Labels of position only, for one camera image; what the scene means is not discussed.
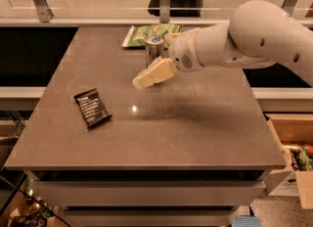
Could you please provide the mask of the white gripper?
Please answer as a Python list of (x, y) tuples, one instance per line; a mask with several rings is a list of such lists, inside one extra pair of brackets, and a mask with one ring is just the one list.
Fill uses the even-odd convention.
[(183, 32), (170, 32), (164, 35), (168, 47), (169, 58), (158, 57), (141, 71), (132, 84), (137, 89), (153, 86), (173, 77), (180, 71), (199, 71), (203, 65), (196, 53), (196, 35), (199, 29), (194, 28)]

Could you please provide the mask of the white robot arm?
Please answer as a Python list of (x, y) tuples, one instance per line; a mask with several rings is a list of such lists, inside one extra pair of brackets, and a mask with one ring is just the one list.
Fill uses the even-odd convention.
[(227, 23), (166, 36), (168, 56), (138, 73), (133, 85), (146, 88), (180, 70), (207, 67), (267, 68), (280, 64), (313, 84), (313, 31), (280, 7), (262, 0), (239, 6)]

